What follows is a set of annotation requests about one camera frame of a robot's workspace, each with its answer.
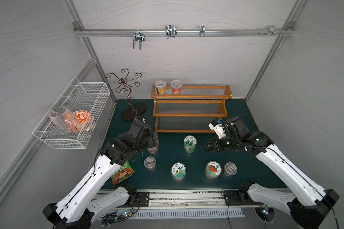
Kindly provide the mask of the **small clear yellow seed container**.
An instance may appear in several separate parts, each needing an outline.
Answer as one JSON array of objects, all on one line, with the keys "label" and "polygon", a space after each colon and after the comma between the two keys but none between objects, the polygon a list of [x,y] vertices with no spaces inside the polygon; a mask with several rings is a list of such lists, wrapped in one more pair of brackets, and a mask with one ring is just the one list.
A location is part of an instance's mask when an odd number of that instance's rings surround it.
[{"label": "small clear yellow seed container", "polygon": [[155,89],[157,90],[158,95],[164,95],[165,94],[165,90],[167,87],[167,83],[165,81],[163,81],[163,80],[156,81],[154,86],[155,86]]}]

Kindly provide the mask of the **small clear red seed container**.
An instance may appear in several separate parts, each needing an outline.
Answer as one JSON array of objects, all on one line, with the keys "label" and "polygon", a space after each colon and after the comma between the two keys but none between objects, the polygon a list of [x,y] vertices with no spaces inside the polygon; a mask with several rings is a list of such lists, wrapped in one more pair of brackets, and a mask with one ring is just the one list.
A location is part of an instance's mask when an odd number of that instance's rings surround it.
[{"label": "small clear red seed container", "polygon": [[180,80],[173,80],[171,82],[171,89],[173,94],[180,94],[183,83]]}]

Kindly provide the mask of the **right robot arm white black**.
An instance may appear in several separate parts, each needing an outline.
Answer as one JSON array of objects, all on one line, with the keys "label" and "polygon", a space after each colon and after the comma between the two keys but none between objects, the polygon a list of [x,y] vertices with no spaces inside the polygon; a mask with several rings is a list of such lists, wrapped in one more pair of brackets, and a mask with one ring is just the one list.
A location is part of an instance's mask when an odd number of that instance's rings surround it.
[{"label": "right robot arm white black", "polygon": [[239,187],[237,200],[243,204],[261,203],[290,215],[304,229],[317,229],[328,213],[334,212],[339,194],[324,189],[297,168],[265,133],[251,132],[239,117],[213,120],[209,125],[217,137],[203,143],[203,150],[247,152],[265,164],[289,188],[288,192],[245,182]]}]

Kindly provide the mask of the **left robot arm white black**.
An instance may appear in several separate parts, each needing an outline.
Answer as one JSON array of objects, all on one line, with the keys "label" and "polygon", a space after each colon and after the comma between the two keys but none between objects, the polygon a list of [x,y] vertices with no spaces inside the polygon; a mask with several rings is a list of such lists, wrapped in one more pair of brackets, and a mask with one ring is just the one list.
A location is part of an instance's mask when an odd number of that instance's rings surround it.
[{"label": "left robot arm white black", "polygon": [[157,146],[158,132],[142,121],[133,122],[128,132],[107,142],[93,167],[75,188],[59,202],[48,204],[43,214],[54,229],[89,229],[105,213],[123,205],[132,206],[137,191],[130,184],[120,186],[101,198],[94,197],[112,175],[140,150]]}]

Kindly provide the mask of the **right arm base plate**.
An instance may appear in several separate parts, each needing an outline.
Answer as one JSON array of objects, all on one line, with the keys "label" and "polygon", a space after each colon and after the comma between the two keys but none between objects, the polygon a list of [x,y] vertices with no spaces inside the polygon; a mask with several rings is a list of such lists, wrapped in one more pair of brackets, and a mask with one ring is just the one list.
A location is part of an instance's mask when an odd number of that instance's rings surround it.
[{"label": "right arm base plate", "polygon": [[260,206],[259,202],[254,202],[247,192],[239,190],[223,189],[221,195],[227,206]]}]

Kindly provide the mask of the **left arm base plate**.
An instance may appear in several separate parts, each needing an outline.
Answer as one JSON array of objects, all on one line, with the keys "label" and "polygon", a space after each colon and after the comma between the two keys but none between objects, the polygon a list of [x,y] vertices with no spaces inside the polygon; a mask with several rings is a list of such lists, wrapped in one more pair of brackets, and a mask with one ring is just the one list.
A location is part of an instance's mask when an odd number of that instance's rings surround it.
[{"label": "left arm base plate", "polygon": [[149,206],[149,198],[150,198],[150,192],[147,191],[137,191],[136,193],[133,193],[126,203],[124,205],[119,205],[117,208],[124,208],[127,206],[131,206],[133,208],[138,207],[148,207]]}]

